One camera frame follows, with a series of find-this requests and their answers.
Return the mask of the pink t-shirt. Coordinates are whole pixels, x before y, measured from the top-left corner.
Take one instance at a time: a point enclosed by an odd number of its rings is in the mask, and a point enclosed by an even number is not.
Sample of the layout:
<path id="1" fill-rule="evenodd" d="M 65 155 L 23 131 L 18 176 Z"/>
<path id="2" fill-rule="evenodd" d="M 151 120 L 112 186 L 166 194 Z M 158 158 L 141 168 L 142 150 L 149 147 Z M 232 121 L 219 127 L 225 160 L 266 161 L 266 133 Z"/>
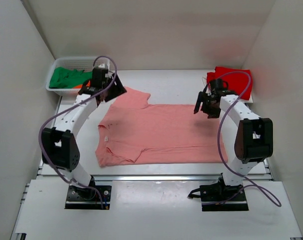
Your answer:
<path id="1" fill-rule="evenodd" d="M 100 167 L 219 163 L 220 121 L 194 114 L 191 104 L 150 104 L 149 93 L 127 88 L 98 124 L 95 151 Z"/>

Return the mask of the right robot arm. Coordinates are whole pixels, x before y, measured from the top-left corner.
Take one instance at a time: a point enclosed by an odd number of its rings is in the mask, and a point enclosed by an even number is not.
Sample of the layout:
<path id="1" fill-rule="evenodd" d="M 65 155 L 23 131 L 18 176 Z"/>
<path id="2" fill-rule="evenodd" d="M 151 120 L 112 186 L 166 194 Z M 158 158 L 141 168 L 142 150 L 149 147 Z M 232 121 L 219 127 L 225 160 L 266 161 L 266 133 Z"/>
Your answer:
<path id="1" fill-rule="evenodd" d="M 233 187 L 242 185 L 244 177 L 253 167 L 273 154 L 272 120 L 252 112 L 228 86 L 221 78 L 211 80 L 198 93 L 194 108 L 195 114 L 202 111 L 209 119 L 220 119 L 219 132 L 226 118 L 230 118 L 237 127 L 235 157 L 222 173 L 223 183 L 215 188 L 216 196 L 224 201 L 234 194 Z"/>

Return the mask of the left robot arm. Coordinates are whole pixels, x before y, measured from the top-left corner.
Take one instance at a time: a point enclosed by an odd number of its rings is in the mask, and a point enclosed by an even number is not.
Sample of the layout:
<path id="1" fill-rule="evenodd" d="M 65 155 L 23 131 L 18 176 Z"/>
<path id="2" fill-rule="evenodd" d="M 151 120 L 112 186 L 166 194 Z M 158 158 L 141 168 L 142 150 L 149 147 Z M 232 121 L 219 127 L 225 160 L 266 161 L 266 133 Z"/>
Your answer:
<path id="1" fill-rule="evenodd" d="M 55 116 L 55 124 L 45 127 L 40 133 L 42 159 L 68 184 L 78 189 L 84 199 L 91 199 L 96 194 L 93 177 L 80 164 L 80 150 L 77 135 L 100 103 L 109 102 L 126 93 L 116 72 L 102 63 L 94 66 L 91 78 L 86 80 L 69 109 Z"/>

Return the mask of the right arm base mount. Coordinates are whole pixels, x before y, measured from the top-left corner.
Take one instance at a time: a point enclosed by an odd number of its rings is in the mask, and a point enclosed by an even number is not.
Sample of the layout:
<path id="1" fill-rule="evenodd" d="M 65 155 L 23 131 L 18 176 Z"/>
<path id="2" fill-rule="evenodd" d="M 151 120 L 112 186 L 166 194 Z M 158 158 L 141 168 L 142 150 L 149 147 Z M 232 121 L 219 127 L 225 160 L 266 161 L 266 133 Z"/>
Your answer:
<path id="1" fill-rule="evenodd" d="M 226 185 L 223 176 L 211 184 L 200 185 L 187 196 L 200 199 L 203 212 L 245 212 L 249 210 L 242 184 Z"/>

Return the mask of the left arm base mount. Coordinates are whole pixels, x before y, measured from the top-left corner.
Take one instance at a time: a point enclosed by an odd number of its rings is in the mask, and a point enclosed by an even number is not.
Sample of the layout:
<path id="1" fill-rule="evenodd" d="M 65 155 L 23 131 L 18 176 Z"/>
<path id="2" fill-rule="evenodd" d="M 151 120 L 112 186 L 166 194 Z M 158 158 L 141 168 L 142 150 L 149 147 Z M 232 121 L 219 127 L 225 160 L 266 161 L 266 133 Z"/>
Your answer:
<path id="1" fill-rule="evenodd" d="M 96 185 L 96 190 L 68 186 L 65 199 L 67 210 L 109 210 L 111 205 L 112 186 Z"/>

